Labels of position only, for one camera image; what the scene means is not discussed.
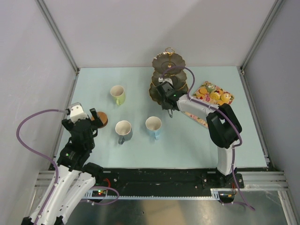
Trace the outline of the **blue mug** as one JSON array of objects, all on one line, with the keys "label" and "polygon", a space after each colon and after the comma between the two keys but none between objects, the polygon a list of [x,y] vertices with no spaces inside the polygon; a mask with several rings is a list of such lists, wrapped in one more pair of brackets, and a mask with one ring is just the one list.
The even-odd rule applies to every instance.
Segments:
[{"label": "blue mug", "polygon": [[151,116],[146,120],[145,126],[147,128],[148,134],[151,137],[155,138],[155,140],[158,140],[161,134],[161,127],[162,127],[161,119],[156,116]]}]

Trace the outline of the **aluminium frame post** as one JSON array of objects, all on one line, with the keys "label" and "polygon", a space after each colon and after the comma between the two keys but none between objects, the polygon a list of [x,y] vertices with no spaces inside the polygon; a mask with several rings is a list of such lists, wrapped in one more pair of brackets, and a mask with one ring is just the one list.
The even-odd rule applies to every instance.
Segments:
[{"label": "aluminium frame post", "polygon": [[263,39],[266,36],[269,28],[271,27],[271,25],[275,21],[279,11],[281,10],[281,8],[285,4],[285,2],[286,2],[285,0],[276,0],[276,1],[274,1],[269,13],[267,14],[262,26],[260,27],[260,29],[259,29],[259,31],[258,31],[251,47],[250,47],[250,49],[248,50],[241,66],[240,66],[240,70],[241,70],[242,73],[244,73],[247,65],[249,64],[250,60],[254,56],[255,52],[257,51],[258,47],[260,46],[261,42],[263,41]]},{"label": "aluminium frame post", "polygon": [[46,23],[48,24],[50,30],[52,31],[52,34],[56,38],[62,52],[66,56],[67,61],[69,62],[72,69],[74,70],[75,74],[77,75],[79,73],[80,69],[79,69],[78,65],[76,64],[75,59],[65,41],[65,39],[63,38],[63,36],[60,32],[60,29],[59,29],[58,25],[56,24],[48,6],[46,5],[46,2],[44,0],[36,0],[35,2],[37,4],[39,10],[41,11]]}]

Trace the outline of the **green mug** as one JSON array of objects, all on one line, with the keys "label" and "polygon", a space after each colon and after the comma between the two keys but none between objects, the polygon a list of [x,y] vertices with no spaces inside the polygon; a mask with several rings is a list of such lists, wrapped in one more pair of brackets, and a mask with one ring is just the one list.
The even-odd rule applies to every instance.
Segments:
[{"label": "green mug", "polygon": [[126,95],[125,95],[125,89],[121,85],[113,86],[110,89],[110,94],[114,98],[116,104],[118,106],[122,105],[125,102]]}]

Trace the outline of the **floral rectangular tray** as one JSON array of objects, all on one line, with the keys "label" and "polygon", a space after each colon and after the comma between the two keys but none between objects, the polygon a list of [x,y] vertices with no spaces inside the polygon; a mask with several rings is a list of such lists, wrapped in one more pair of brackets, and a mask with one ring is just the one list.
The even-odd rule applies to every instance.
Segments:
[{"label": "floral rectangular tray", "polygon": [[[215,89],[214,89],[212,92],[218,92],[218,93],[220,94],[220,96],[222,96],[224,93],[229,93],[232,97],[231,97],[231,100],[230,100],[230,102],[229,102],[228,104],[230,105],[230,104],[233,102],[233,100],[234,100],[234,95],[233,95],[233,94],[231,94],[231,93],[228,92],[228,91],[223,90],[221,87],[219,87],[219,86],[217,86],[217,85],[215,85],[215,84],[213,84],[213,83],[211,83],[211,82],[209,82],[209,81],[203,82],[203,83],[200,85],[200,87],[196,90],[196,92],[192,95],[192,97],[197,98],[197,95],[200,94],[200,93],[199,93],[199,89],[200,89],[201,87],[205,87],[205,88],[206,88],[207,85],[214,85],[214,86],[215,86]],[[204,101],[204,102],[206,102],[206,103],[213,104],[213,105],[223,105],[223,104],[224,104],[224,102],[223,102],[221,99],[219,99],[219,100],[217,100],[217,101],[211,99],[211,98],[210,98],[210,94],[211,94],[211,93],[208,92],[207,94],[204,95],[205,98],[204,98],[204,99],[200,99],[200,100],[202,100],[202,101]]]}]

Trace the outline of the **circuit board with leds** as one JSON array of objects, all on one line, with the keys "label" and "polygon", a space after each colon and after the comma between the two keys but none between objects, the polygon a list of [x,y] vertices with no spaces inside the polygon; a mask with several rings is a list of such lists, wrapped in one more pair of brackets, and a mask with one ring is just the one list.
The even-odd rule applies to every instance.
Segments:
[{"label": "circuit board with leds", "polygon": [[107,190],[93,190],[92,197],[96,196],[105,196],[107,194]]}]

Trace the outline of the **wooden coaster stack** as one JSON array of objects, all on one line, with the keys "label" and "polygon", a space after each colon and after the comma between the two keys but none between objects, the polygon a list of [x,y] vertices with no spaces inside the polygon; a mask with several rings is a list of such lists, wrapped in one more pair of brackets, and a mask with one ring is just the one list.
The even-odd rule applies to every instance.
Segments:
[{"label": "wooden coaster stack", "polygon": [[97,118],[94,118],[94,115],[95,114],[92,114],[92,118],[91,118],[91,121],[92,121],[92,125],[96,126],[97,128],[103,128],[107,125],[108,123],[108,117],[106,115],[106,113],[104,112],[97,112]]}]

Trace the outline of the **right aluminium frame post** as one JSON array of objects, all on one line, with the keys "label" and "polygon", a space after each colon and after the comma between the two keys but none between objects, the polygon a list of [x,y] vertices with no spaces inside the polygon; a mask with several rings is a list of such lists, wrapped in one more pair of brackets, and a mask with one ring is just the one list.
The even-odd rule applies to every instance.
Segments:
[{"label": "right aluminium frame post", "polygon": [[276,0],[276,1],[274,1],[269,13],[267,14],[262,26],[260,27],[260,29],[259,29],[259,31],[258,31],[251,47],[250,47],[250,49],[248,50],[241,66],[240,66],[240,70],[241,70],[242,73],[244,73],[247,65],[249,64],[250,60],[254,56],[255,52],[257,51],[258,47],[260,46],[261,42],[263,41],[263,39],[266,36],[269,28],[271,27],[271,25],[275,21],[279,11],[281,10],[281,8],[285,4],[285,2],[286,2],[285,0]]}]

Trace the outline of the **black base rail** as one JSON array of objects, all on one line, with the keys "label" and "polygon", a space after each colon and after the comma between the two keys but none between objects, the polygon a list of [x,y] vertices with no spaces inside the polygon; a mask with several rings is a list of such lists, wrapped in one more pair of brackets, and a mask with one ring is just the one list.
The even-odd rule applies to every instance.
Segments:
[{"label": "black base rail", "polygon": [[212,188],[244,188],[240,173],[227,176],[217,169],[103,168],[96,186],[110,187],[121,197],[204,197]]}]

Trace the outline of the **three-tier dark cake stand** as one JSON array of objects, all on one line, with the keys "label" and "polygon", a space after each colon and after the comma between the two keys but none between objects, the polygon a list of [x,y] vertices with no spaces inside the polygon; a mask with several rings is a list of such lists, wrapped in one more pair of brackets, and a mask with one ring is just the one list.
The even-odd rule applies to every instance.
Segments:
[{"label": "three-tier dark cake stand", "polygon": [[[149,95],[154,102],[161,105],[160,95],[156,87],[160,84],[159,77],[169,68],[184,67],[186,65],[183,57],[177,54],[173,48],[168,47],[164,52],[158,54],[152,61],[154,72],[151,77]],[[180,68],[174,68],[165,73],[164,79],[172,81],[172,85],[176,90],[188,91],[187,75]]]}]

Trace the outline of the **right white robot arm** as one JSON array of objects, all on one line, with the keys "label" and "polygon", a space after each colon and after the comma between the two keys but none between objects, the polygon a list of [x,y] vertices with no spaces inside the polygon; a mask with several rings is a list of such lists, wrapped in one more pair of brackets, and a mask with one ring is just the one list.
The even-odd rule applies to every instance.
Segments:
[{"label": "right white robot arm", "polygon": [[173,111],[190,113],[205,120],[212,142],[217,146],[217,184],[222,188],[237,183],[235,172],[235,148],[242,145],[241,124],[229,104],[221,106],[209,104],[191,97],[188,92],[176,90],[173,85],[159,79],[156,87],[163,110],[173,117]]}]

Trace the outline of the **orange macaron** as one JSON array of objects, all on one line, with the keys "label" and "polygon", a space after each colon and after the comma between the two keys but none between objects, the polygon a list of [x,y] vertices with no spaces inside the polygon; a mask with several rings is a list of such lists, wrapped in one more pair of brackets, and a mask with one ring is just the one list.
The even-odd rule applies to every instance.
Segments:
[{"label": "orange macaron", "polygon": [[205,87],[201,87],[201,88],[199,89],[199,93],[205,95],[205,94],[208,93],[208,91],[207,91],[207,89],[206,89]]},{"label": "orange macaron", "polygon": [[203,94],[199,94],[199,95],[197,95],[197,98],[198,98],[198,99],[204,99],[205,96],[204,96]]}]

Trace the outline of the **left aluminium frame post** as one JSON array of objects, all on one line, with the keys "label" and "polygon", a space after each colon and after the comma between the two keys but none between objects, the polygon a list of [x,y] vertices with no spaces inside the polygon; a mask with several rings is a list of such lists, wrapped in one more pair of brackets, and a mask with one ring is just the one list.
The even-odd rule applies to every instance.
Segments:
[{"label": "left aluminium frame post", "polygon": [[76,64],[75,59],[65,41],[65,39],[63,38],[63,36],[60,32],[60,29],[59,29],[58,25],[56,24],[48,6],[46,5],[46,2],[44,0],[36,0],[35,2],[37,4],[39,10],[41,11],[46,23],[48,24],[50,30],[52,31],[52,34],[56,38],[62,52],[66,56],[67,61],[69,62],[72,69],[74,70],[75,74],[77,75],[79,73],[80,69],[79,69],[78,65]]}]

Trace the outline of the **yellow round pastry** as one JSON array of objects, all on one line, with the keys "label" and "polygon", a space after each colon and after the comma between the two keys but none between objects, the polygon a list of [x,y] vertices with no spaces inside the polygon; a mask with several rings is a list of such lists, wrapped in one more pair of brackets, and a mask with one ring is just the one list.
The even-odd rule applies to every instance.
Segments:
[{"label": "yellow round pastry", "polygon": [[221,100],[224,102],[224,103],[229,103],[230,100],[231,100],[231,95],[229,93],[224,93],[222,96],[221,96]]}]

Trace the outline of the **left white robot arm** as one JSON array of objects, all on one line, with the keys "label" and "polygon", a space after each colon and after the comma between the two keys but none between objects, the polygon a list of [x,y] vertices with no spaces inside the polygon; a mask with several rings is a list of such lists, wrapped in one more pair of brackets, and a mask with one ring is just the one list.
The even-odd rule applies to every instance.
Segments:
[{"label": "left white robot arm", "polygon": [[23,225],[64,225],[68,217],[91,187],[99,187],[104,182],[102,167],[86,163],[95,148],[94,138],[103,122],[96,110],[90,110],[90,119],[80,103],[67,110],[68,119],[62,125],[71,134],[61,150],[57,162],[52,161],[55,174],[42,200],[33,213],[24,217]]}]

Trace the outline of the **grey mug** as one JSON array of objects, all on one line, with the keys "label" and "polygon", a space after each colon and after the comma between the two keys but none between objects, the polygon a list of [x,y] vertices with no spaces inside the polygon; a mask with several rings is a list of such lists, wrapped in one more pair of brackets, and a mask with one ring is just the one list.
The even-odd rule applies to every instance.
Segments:
[{"label": "grey mug", "polygon": [[119,121],[115,126],[115,132],[119,137],[118,144],[120,145],[122,145],[126,141],[131,140],[133,136],[131,123],[127,120]]}]

